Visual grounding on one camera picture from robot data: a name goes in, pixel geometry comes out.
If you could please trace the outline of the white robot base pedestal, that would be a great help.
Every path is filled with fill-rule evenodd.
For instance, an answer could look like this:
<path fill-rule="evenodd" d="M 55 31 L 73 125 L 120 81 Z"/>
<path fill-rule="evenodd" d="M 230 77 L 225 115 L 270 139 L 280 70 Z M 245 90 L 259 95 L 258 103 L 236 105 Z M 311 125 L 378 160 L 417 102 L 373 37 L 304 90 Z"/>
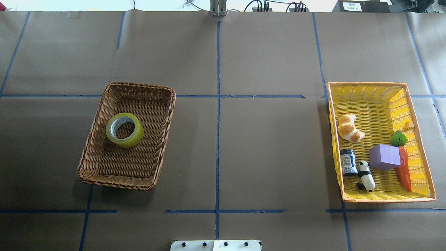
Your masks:
<path fill-rule="evenodd" d="M 177 240 L 172 242 L 171 251 L 261 251 L 260 240 Z"/>

